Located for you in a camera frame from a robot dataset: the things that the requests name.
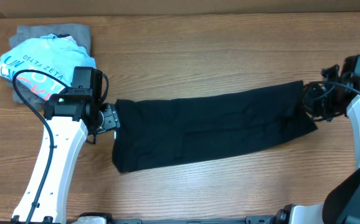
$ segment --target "folded black garment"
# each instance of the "folded black garment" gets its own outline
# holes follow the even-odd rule
[[[303,110],[303,82],[221,96],[118,100],[112,161],[120,172],[239,156],[317,129]]]

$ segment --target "folded clothing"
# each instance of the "folded clothing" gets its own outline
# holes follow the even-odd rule
[[[76,66],[96,68],[94,58],[88,56],[86,49],[79,47],[71,36],[58,38],[50,34],[27,39],[2,55],[0,76],[12,80],[17,71],[33,69],[48,73],[70,86]],[[38,73],[24,73],[18,80],[44,100],[64,88],[55,80]]]
[[[256,152],[317,129],[303,82],[205,98],[118,100],[112,161],[120,172]]]
[[[39,38],[44,35],[69,34],[81,47],[85,47],[87,54],[90,55],[92,48],[92,37],[90,27],[82,24],[50,24],[44,26],[18,26],[17,34],[9,39],[10,47],[13,49],[23,41],[30,38]]]
[[[17,34],[9,39],[10,47],[13,49],[21,44],[23,41],[30,38],[39,38],[45,35],[65,35],[69,34],[77,42],[79,46],[85,47],[88,55],[92,48],[92,38],[89,26],[81,24],[51,24],[45,26],[18,26]],[[7,85],[12,87],[10,80],[7,80]],[[21,82],[17,83],[18,89],[21,91],[23,97],[37,110],[42,109],[44,100],[34,94]],[[12,91],[12,99],[15,102],[23,103],[15,91]]]

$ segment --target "gray cloth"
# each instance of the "gray cloth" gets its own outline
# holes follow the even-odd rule
[[[90,35],[89,26],[81,24],[52,24],[47,26],[18,26],[17,34],[9,39],[10,47],[13,49],[23,41],[30,38],[39,38],[44,35],[65,35],[69,34],[76,41],[78,46],[86,48],[87,53],[90,55],[92,48],[92,38]],[[39,96],[33,94],[28,87],[21,82],[17,82],[18,90],[22,93],[23,97],[37,110],[44,106],[44,100]],[[15,91],[12,92],[12,99],[18,103],[24,103]]]
[[[90,55],[92,48],[92,37],[90,35],[90,27],[81,24],[51,24],[46,26],[18,26],[17,35],[9,39],[10,47],[13,49],[23,41],[30,38],[39,38],[44,35],[60,35],[69,34],[76,40],[78,46],[86,48]]]
[[[7,86],[12,88],[12,83],[11,82],[7,82]],[[40,98],[39,96],[37,96],[36,94],[34,94],[33,92],[31,92],[28,87],[26,87],[24,84],[22,84],[21,82],[17,82],[17,86],[18,86],[18,90],[22,93],[23,97],[37,110],[40,110],[43,108],[44,106],[44,100],[42,98]],[[15,91],[12,91],[12,99],[15,102],[18,103],[24,103],[20,97],[18,96],[18,94]]]

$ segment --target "wooden table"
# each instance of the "wooden table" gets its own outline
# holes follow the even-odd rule
[[[78,22],[92,28],[92,56],[108,74],[108,101],[235,93],[320,80],[320,69],[360,54],[360,13],[0,19],[0,56],[18,25]],[[273,149],[230,159],[119,174],[112,133],[80,151],[67,216],[234,218],[323,202],[354,170],[346,118]],[[0,80],[0,220],[22,198],[41,122]]]

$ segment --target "light blue t-shirt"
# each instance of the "light blue t-shirt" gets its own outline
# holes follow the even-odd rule
[[[0,57],[0,76],[12,80],[20,70],[33,69],[48,73],[70,86],[76,66],[93,67],[94,58],[87,55],[71,37],[58,38],[54,34],[31,38]],[[17,79],[33,93],[48,100],[64,87],[55,80],[38,73],[26,72]]]

